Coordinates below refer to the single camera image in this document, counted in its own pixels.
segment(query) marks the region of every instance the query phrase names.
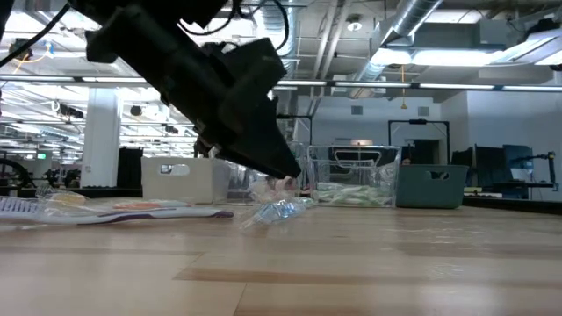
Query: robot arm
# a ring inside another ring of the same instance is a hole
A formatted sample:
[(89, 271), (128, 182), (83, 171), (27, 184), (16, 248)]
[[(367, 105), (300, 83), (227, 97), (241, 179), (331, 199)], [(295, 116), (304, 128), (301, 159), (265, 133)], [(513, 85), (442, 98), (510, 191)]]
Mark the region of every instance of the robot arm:
[[(240, 11), (241, 0), (234, 0)], [(199, 47), (180, 19), (205, 28), (227, 0), (70, 0), (98, 22), (88, 32), (89, 61), (127, 62), (173, 104), (199, 134), (197, 149), (271, 176), (300, 173), (276, 122), (277, 100), (267, 93), (285, 75), (269, 39), (222, 53), (224, 44)]]

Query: white cardboard box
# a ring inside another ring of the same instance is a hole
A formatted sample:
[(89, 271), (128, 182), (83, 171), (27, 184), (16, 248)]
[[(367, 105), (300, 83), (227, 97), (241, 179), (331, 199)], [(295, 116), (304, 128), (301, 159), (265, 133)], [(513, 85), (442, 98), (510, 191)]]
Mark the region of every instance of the white cardboard box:
[(230, 167), (206, 158), (142, 158), (142, 196), (146, 199), (189, 199), (210, 204), (225, 200)]

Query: wood grain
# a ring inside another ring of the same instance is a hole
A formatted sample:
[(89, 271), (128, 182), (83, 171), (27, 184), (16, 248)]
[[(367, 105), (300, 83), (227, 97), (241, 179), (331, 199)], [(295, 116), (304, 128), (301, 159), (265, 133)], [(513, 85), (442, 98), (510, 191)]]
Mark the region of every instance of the wood grain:
[(0, 226), (2, 315), (560, 315), (562, 218), (317, 208)]

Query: desk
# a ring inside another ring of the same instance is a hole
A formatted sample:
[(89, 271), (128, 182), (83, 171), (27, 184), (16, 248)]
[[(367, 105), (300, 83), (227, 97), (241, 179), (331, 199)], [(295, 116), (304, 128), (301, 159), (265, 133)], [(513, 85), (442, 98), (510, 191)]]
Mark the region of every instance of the desk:
[(244, 212), (0, 232), (2, 315), (562, 311), (561, 217), (316, 208), (242, 233)]

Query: teal plastic bin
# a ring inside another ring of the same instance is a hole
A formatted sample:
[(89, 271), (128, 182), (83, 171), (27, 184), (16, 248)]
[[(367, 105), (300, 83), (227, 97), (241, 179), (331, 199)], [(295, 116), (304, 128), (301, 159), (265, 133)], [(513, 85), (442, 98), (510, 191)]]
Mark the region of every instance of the teal plastic bin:
[(400, 166), (396, 206), (455, 209), (463, 203), (466, 166)]

